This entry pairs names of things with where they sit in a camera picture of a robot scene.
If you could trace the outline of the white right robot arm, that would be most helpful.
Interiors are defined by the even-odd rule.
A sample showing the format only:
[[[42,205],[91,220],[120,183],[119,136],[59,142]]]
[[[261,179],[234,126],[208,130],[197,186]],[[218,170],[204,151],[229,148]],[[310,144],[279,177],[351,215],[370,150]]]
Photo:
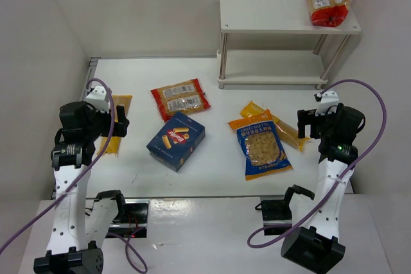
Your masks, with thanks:
[[[320,140],[319,179],[315,192],[293,185],[285,204],[292,212],[293,229],[283,241],[281,256],[313,273],[327,273],[344,257],[339,241],[339,217],[347,184],[353,175],[358,150],[353,141],[365,125],[365,116],[342,103],[297,113],[299,137],[310,127]]]

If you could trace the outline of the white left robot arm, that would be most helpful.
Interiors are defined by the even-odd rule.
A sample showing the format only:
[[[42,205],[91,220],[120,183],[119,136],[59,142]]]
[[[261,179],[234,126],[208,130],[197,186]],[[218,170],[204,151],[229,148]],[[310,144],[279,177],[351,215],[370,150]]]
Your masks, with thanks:
[[[92,88],[85,99],[60,108],[61,129],[51,152],[57,205],[46,254],[33,263],[35,273],[101,273],[102,243],[109,227],[123,212],[119,190],[103,191],[85,215],[92,158],[100,137],[124,137],[129,124],[122,106],[115,106],[110,91]]]

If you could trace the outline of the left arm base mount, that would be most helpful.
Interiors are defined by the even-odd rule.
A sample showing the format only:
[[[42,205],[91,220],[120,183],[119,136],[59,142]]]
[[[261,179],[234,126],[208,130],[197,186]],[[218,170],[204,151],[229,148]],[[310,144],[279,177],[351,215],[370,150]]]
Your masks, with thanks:
[[[85,206],[85,234],[88,241],[102,243],[118,235],[125,239],[146,237],[148,200],[135,198],[88,199]]]

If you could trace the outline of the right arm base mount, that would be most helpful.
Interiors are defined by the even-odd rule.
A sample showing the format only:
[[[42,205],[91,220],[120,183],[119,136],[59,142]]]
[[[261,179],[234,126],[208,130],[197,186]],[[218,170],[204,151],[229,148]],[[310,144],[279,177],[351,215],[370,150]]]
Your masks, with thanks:
[[[254,209],[260,211],[263,218],[264,235],[281,235],[292,226],[292,213],[283,207],[283,200],[261,200]]]

